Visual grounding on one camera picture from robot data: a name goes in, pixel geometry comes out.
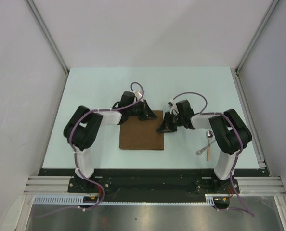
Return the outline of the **brown cloth napkin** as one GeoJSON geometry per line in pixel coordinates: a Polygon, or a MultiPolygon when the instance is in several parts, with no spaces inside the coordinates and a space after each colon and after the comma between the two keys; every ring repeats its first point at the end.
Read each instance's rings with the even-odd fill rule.
{"type": "Polygon", "coordinates": [[[157,133],[163,121],[163,111],[155,110],[157,119],[140,121],[131,116],[120,126],[119,148],[122,150],[163,151],[164,135],[157,133]]]}

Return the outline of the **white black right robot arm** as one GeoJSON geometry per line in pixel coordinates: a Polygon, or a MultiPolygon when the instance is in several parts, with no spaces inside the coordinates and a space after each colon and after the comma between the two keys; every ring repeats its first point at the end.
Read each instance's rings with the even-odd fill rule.
{"type": "Polygon", "coordinates": [[[188,100],[169,102],[170,110],[165,112],[163,122],[157,133],[176,132],[178,127],[186,129],[207,129],[213,133],[220,155],[211,181],[211,188],[222,193],[228,188],[228,181],[240,153],[252,141],[252,134],[235,109],[222,113],[194,113],[188,100]]]}

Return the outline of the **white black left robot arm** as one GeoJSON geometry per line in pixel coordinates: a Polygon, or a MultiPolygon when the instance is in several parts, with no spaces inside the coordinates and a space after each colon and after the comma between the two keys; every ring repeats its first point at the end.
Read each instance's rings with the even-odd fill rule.
{"type": "Polygon", "coordinates": [[[122,125],[129,117],[135,116],[140,121],[156,120],[158,116],[143,99],[143,92],[123,92],[119,101],[107,109],[89,109],[79,106],[63,131],[74,150],[75,174],[80,177],[78,186],[84,192],[91,192],[95,188],[94,173],[85,150],[89,149],[96,140],[98,131],[104,125],[122,125]]]}

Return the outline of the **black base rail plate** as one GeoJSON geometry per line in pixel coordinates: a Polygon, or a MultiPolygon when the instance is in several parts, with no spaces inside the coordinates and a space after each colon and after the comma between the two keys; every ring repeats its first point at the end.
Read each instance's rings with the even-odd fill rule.
{"type": "Polygon", "coordinates": [[[267,177],[269,172],[238,169],[232,181],[220,181],[211,169],[97,169],[89,181],[73,169],[42,168],[38,175],[68,176],[67,192],[89,194],[92,200],[100,195],[109,202],[198,202],[205,194],[228,195],[240,190],[238,177],[267,177]]]}

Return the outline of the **aluminium side rail profile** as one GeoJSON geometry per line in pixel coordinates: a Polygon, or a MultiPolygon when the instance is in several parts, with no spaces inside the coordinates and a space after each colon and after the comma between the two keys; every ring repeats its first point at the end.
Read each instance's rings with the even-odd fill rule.
{"type": "MultiPolygon", "coordinates": [[[[243,109],[243,113],[245,115],[249,129],[252,132],[253,146],[260,166],[260,170],[264,170],[262,167],[265,167],[265,170],[268,170],[268,165],[264,156],[262,144],[258,136],[258,131],[253,120],[245,90],[242,86],[239,72],[232,68],[231,73],[243,109]]],[[[281,177],[273,177],[269,175],[267,177],[238,177],[237,179],[240,182],[241,196],[255,196],[259,197],[260,199],[273,197],[275,201],[275,211],[279,215],[281,224],[286,231],[286,191],[283,186],[281,177]]]]}

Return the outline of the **left aluminium frame post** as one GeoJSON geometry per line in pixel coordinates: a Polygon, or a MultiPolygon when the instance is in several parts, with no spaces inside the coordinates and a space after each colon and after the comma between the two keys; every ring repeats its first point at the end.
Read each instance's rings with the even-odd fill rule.
{"type": "Polygon", "coordinates": [[[25,0],[25,3],[28,7],[28,9],[30,10],[37,26],[39,27],[42,35],[44,36],[49,48],[51,49],[52,53],[54,54],[58,64],[60,65],[60,67],[62,68],[63,72],[66,74],[66,76],[69,75],[69,68],[66,65],[66,62],[64,60],[64,58],[62,57],[62,54],[60,52],[60,50],[58,49],[58,46],[56,44],[56,42],[54,41],[54,38],[49,30],[49,28],[46,25],[46,22],[44,20],[44,18],[42,17],[36,3],[34,0],[25,0]]]}

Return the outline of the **aluminium frame post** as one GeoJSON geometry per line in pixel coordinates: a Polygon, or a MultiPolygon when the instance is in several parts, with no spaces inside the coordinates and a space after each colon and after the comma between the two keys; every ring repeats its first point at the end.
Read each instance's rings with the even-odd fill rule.
{"type": "Polygon", "coordinates": [[[69,68],[66,65],[66,62],[64,60],[64,58],[62,57],[62,54],[60,52],[60,50],[58,49],[58,46],[56,44],[56,42],[54,41],[54,38],[49,30],[49,28],[46,25],[46,22],[44,20],[44,18],[42,17],[36,3],[34,0],[25,0],[25,3],[28,7],[28,9],[30,10],[37,26],[39,27],[42,35],[44,36],[49,48],[51,49],[52,53],[54,54],[58,64],[60,65],[60,67],[62,68],[63,72],[66,74],[66,76],[69,75],[69,68]]]}
{"type": "Polygon", "coordinates": [[[250,43],[248,44],[245,52],[243,53],[240,61],[238,62],[238,65],[234,68],[234,72],[237,75],[241,72],[243,66],[245,65],[247,59],[251,55],[253,49],[255,48],[256,44],[258,43],[260,37],[262,36],[266,26],[270,22],[272,16],[276,12],[276,10],[277,10],[277,8],[281,2],[282,2],[281,0],[272,0],[271,1],[270,5],[268,6],[266,12],[263,15],[262,20],[260,21],[260,23],[257,27],[254,35],[252,36],[250,43]]]}

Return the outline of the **right aluminium frame post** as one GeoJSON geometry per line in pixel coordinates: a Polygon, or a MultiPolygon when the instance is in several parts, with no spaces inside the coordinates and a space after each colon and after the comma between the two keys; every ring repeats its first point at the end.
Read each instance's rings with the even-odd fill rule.
{"type": "Polygon", "coordinates": [[[247,59],[251,55],[253,49],[255,48],[256,44],[258,43],[260,37],[262,36],[266,26],[270,22],[272,16],[276,12],[276,10],[277,10],[277,8],[281,2],[282,2],[281,0],[272,0],[271,1],[270,5],[268,6],[266,12],[263,15],[262,20],[260,21],[260,23],[257,27],[254,35],[252,36],[250,43],[248,44],[245,52],[243,53],[240,61],[238,62],[238,65],[234,68],[234,72],[237,75],[241,72],[243,66],[245,65],[247,59]]]}

